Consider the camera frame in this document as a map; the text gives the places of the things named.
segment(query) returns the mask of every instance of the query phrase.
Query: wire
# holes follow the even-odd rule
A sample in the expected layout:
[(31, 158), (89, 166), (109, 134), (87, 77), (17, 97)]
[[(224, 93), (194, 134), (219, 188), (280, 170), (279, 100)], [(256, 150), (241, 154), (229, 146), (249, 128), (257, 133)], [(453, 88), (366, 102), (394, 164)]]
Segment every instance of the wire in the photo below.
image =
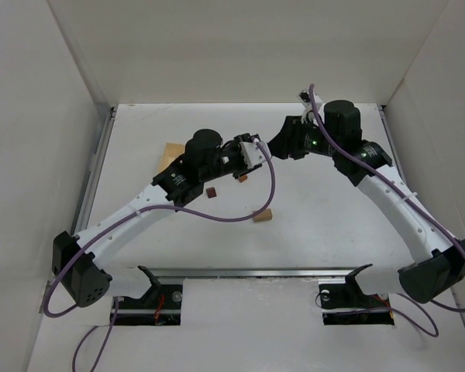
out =
[[(115, 319), (117, 318), (117, 312), (119, 311), (119, 299), (117, 297), (114, 297), (114, 306), (114, 314), (112, 316), (112, 319), (110, 320), (110, 324), (108, 325), (107, 334), (105, 335), (102, 347), (100, 347), (100, 351), (98, 351), (98, 355), (96, 356), (95, 362), (93, 363), (93, 367), (91, 367), (90, 372), (93, 372), (96, 366), (98, 365), (98, 362), (102, 357), (103, 350), (105, 349), (105, 345), (107, 345), (107, 341), (109, 341), (110, 332), (114, 328)], [(83, 345), (84, 341), (86, 341), (88, 336), (90, 336), (98, 327), (98, 325), (95, 325), (93, 328), (87, 331), (81, 339), (81, 341), (79, 342), (79, 344), (76, 346), (76, 350), (74, 351), (74, 355), (72, 356), (72, 372), (76, 372), (76, 359), (78, 358), (79, 349)]]
[(427, 330), (424, 327), (422, 327), (421, 325), (419, 325), (415, 320), (410, 318), (408, 315), (406, 315), (401, 310), (397, 310), (396, 308), (392, 308), (391, 306), (381, 306), (379, 308), (366, 308), (364, 310), (354, 310), (354, 311), (351, 311), (351, 312), (343, 312), (342, 314), (345, 314), (345, 315), (359, 315), (359, 314), (369, 314), (371, 312), (382, 311), (382, 310), (386, 310), (388, 312), (395, 312), (396, 314), (399, 314), (403, 318), (408, 320), (414, 327), (417, 327), (422, 332), (424, 332), (426, 335), (431, 336), (431, 337), (438, 337), (439, 336), (439, 329), (437, 328), (437, 324), (436, 324), (436, 322), (434, 322), (434, 319), (432, 318), (432, 316), (417, 301), (415, 301), (415, 300), (411, 299), (410, 297), (405, 296), (404, 294), (401, 294), (401, 293), (397, 293), (397, 295), (409, 300), (413, 305), (417, 306), (420, 309), (420, 311), (425, 314), (427, 319), (431, 322), (432, 327), (434, 328), (434, 333), (430, 332), (429, 330)]
[(160, 311), (162, 310), (162, 307), (164, 306), (164, 302), (165, 302), (165, 297), (164, 295), (162, 294), (159, 298), (158, 298), (158, 308), (157, 310), (155, 310), (155, 313), (153, 314), (153, 316), (155, 317), (155, 326), (157, 325), (158, 323), (158, 319), (160, 317)]
[(385, 304), (387, 307), (389, 307), (389, 302), (387, 302), (386, 300), (384, 300), (383, 298), (380, 298), (379, 296), (377, 296), (376, 294), (373, 296), (376, 300), (378, 300), (379, 302), (382, 302), (383, 304)]
[[(315, 94), (314, 94), (314, 84), (310, 84), (310, 88), (308, 89), (308, 93), (310, 95), (310, 102), (312, 103), (312, 109), (314, 112), (315, 120), (317, 121), (317, 124), (319, 125), (320, 131), (322, 132), (322, 135), (325, 137), (327, 142), (330, 143), (334, 149), (341, 153), (346, 159), (351, 160), (355, 164), (361, 166), (363, 169), (366, 171), (371, 172), (374, 174), (376, 177), (378, 177), (381, 181), (383, 181), (391, 190), (393, 190), (400, 198), (405, 200), (405, 202), (410, 205), (410, 207), (415, 210), (421, 217), (426, 219), (428, 222), (430, 222), (434, 227), (436, 227), (458, 250), (459, 254), (465, 261), (465, 251), (461, 247), (461, 245), (456, 241), (456, 239), (440, 224), (438, 223), (434, 218), (429, 216), (427, 212), (423, 211), (420, 207), (418, 207), (410, 198), (407, 198), (407, 195), (405, 195), (395, 184), (393, 184), (391, 181), (389, 181), (383, 174), (381, 174), (379, 171), (373, 169), (370, 165), (364, 163), (363, 161), (355, 158), (352, 156), (350, 153), (347, 153), (341, 146), (339, 146), (334, 139), (331, 138), (331, 136), (327, 133), (326, 127), (324, 125), (324, 122), (322, 121), (322, 118), (319, 115), (319, 112), (317, 110), (317, 103), (315, 102)], [(465, 312), (465, 308), (453, 308), (448, 305), (444, 305), (436, 300), (431, 300), (431, 302), (434, 305), (439, 306), (440, 308), (444, 308), (446, 310), (450, 310), (451, 312)]]
[(189, 213), (190, 215), (196, 215), (198, 217), (202, 217), (204, 219), (210, 219), (216, 222), (242, 222), (248, 219), (252, 219), (256, 215), (259, 215), (260, 213), (265, 211), (265, 209), (267, 209), (269, 204), (272, 202), (272, 199), (274, 198), (274, 193), (276, 189), (276, 177), (275, 177), (275, 172), (274, 172), (274, 165), (272, 164), (272, 160), (269, 158), (267, 150), (264, 149), (264, 146), (260, 143), (260, 141), (255, 141), (255, 143), (257, 144), (258, 149), (262, 152), (263, 156), (265, 157), (265, 160), (267, 161), (267, 165), (269, 166), (269, 170), (270, 170), (270, 194), (269, 194), (269, 197), (267, 198), (267, 201), (260, 209), (251, 213), (250, 215), (245, 215), (244, 217), (224, 218), (224, 217), (215, 217), (213, 215), (208, 215), (202, 212), (197, 212), (192, 209), (176, 207), (175, 205), (150, 205), (148, 207), (141, 208), (140, 210), (133, 212), (130, 215), (127, 215), (126, 217), (124, 217), (123, 219), (120, 219), (118, 222), (115, 222), (112, 225), (110, 225), (108, 228), (106, 228), (105, 230), (100, 232), (97, 236), (95, 236), (93, 239), (91, 239), (89, 242), (87, 242), (79, 251), (76, 252), (75, 255), (72, 256), (72, 258), (69, 260), (69, 262), (66, 263), (64, 268), (60, 271), (60, 273), (53, 279), (52, 284), (50, 285), (50, 288), (45, 295), (45, 301), (43, 303), (43, 313), (49, 318), (60, 318), (61, 316), (68, 314), (69, 312), (71, 312), (77, 307), (77, 305), (72, 305), (70, 308), (66, 308), (62, 312), (51, 312), (48, 306), (50, 304), (52, 295), (55, 292), (55, 289), (57, 288), (59, 283), (62, 281), (62, 279), (64, 279), (67, 272), (74, 266), (75, 262), (79, 259), (79, 257), (81, 257), (83, 253), (86, 252), (86, 250), (90, 246), (98, 242), (103, 236), (110, 233), (113, 229), (116, 229), (119, 226), (123, 225), (124, 223), (128, 222), (130, 219), (137, 217), (138, 214), (140, 213), (153, 211), (154, 209), (170, 209), (170, 210), (177, 211), (177, 212)]

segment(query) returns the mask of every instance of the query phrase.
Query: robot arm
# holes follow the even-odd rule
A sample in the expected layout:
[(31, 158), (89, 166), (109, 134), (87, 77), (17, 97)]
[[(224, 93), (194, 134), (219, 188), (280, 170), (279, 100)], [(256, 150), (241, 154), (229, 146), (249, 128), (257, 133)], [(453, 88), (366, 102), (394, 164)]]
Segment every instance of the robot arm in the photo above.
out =
[[(358, 302), (354, 298), (388, 292), (406, 293), (416, 301), (426, 303), (463, 279), (465, 261), (455, 246), (379, 177), (335, 151), (321, 129), (311, 120), (313, 113), (310, 112), (312, 105), (308, 93), (302, 92), (299, 97), (305, 111), (302, 116), (288, 116), (285, 119), (281, 131), (269, 142), (272, 155), (295, 160), (309, 153), (331, 157), (335, 168), (383, 212), (405, 241), (412, 257), (407, 267), (366, 265), (355, 270), (346, 277), (343, 298), (334, 301), (334, 307), (352, 307), (351, 302)], [(400, 189), (405, 199), (410, 199), (430, 216), (401, 179), (382, 147), (362, 139), (360, 112), (352, 102), (330, 102), (324, 107), (324, 116), (327, 133), (340, 147), (378, 170)], [(459, 244), (465, 251), (465, 239)]]
[(248, 174), (262, 166), (266, 155), (270, 157), (268, 146), (258, 136), (246, 133), (222, 145), (217, 132), (197, 131), (184, 153), (127, 205), (76, 236), (58, 235), (53, 241), (53, 273), (59, 275), (79, 256), (61, 279), (78, 307), (104, 295), (152, 301), (152, 288), (160, 284), (145, 267), (108, 268), (109, 261), (142, 231), (195, 200), (205, 182)]

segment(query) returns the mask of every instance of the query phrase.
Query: black bracket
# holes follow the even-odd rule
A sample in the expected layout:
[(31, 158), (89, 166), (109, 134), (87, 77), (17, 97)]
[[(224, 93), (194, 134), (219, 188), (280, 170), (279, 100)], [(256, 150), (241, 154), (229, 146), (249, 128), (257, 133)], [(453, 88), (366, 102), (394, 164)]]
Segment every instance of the black bracket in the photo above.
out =
[[(53, 240), (52, 271), (58, 275), (71, 258), (81, 250), (67, 231)], [(93, 263), (91, 254), (83, 253), (69, 269), (61, 283), (76, 305), (85, 308), (99, 300), (109, 289), (112, 277)]]
[[(465, 251), (465, 239), (458, 242)], [(433, 257), (398, 270), (401, 286), (411, 298), (425, 304), (465, 276), (465, 260), (455, 246)]]
[(374, 296), (363, 294), (355, 280), (355, 276), (371, 264), (358, 267), (345, 276), (344, 283), (319, 284), (321, 307), (327, 310), (335, 308), (377, 308), (383, 303)]

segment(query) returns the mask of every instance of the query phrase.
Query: white wall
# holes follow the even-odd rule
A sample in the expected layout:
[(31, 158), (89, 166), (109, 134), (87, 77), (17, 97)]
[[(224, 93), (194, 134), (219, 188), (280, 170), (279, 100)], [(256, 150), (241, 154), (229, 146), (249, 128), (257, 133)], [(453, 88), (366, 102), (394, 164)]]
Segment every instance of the white wall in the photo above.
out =
[(447, 0), (49, 0), (114, 103), (387, 103)]
[(0, 0), (0, 371), (25, 370), (97, 122), (44, 0)]
[[(386, 114), (408, 183), (464, 237), (465, 0), (449, 1)], [(465, 305), (465, 281), (456, 293)]]

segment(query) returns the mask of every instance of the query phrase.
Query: orange wire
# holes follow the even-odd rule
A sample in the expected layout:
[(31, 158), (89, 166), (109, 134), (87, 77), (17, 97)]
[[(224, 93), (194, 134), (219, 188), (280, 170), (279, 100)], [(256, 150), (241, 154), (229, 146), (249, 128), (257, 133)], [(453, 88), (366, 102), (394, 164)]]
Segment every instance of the orange wire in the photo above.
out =
[(374, 298), (380, 302), (382, 302), (383, 304), (385, 304), (387, 307), (390, 307), (389, 305), (389, 302), (387, 302), (386, 300), (380, 298), (379, 296), (377, 296), (376, 294), (374, 295)]
[(164, 295), (162, 294), (159, 298), (158, 298), (158, 308), (157, 310), (155, 310), (155, 313), (153, 314), (153, 316), (155, 317), (155, 326), (157, 325), (158, 323), (158, 318), (160, 316), (160, 310), (162, 310), (162, 306), (164, 306), (164, 302), (165, 302), (165, 297)]

